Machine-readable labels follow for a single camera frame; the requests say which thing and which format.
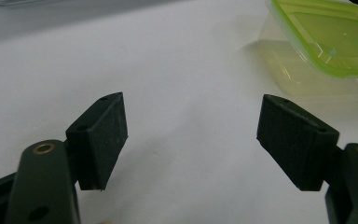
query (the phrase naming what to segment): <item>white table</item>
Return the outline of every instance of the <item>white table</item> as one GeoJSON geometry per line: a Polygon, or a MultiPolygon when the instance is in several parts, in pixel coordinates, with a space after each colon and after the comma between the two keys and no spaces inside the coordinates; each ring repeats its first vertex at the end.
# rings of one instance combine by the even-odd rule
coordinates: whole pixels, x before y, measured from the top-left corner
{"type": "MultiPolygon", "coordinates": [[[[328,223],[256,137],[280,95],[255,41],[259,0],[62,0],[0,7],[0,177],[31,144],[123,91],[130,138],[82,223],[328,223]]],[[[290,98],[358,142],[358,99],[290,98]]]]}

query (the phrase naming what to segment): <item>clear plastic container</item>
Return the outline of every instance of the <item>clear plastic container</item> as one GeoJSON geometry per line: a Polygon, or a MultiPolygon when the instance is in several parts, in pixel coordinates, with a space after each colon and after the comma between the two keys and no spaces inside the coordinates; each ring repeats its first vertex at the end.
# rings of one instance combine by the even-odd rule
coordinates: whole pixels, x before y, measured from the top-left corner
{"type": "MultiPolygon", "coordinates": [[[[343,40],[341,35],[331,35],[326,32],[328,26],[325,24],[327,21],[334,21],[334,19],[324,15],[327,12],[321,10],[320,4],[331,6],[330,4],[333,2],[316,0],[293,2],[288,0],[267,1],[272,16],[268,16],[257,42],[259,51],[278,86],[292,96],[358,96],[358,57],[347,57],[348,55],[358,56],[358,39],[353,39],[354,37],[351,36],[351,38],[343,40]],[[290,12],[286,19],[282,18],[276,9],[274,4],[277,2],[279,4],[284,2],[286,13],[290,12]],[[293,6],[292,3],[300,5],[300,7],[293,6]],[[313,4],[313,7],[305,7],[306,3],[313,4]],[[304,19],[305,21],[296,19],[302,17],[299,16],[300,14],[306,15],[304,17],[307,19],[304,19]],[[290,25],[292,23],[287,21],[288,18],[291,18],[290,22],[296,25],[290,25]]],[[[342,2],[334,2],[334,4],[336,3],[351,6],[342,2]]],[[[332,10],[331,14],[337,13],[337,10],[331,8],[328,10],[332,10]]],[[[339,22],[334,21],[333,24],[338,26],[339,22]]],[[[354,31],[358,35],[354,27],[355,25],[346,35],[351,35],[354,31]]]]}

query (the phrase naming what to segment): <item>lime green plastic lid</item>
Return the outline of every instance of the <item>lime green plastic lid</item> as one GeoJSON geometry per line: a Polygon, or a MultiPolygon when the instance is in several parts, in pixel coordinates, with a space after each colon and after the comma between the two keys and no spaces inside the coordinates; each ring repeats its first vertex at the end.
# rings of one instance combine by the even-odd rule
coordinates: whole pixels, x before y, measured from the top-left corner
{"type": "Polygon", "coordinates": [[[358,77],[358,5],[267,0],[270,13],[306,62],[333,77],[358,77]]]}

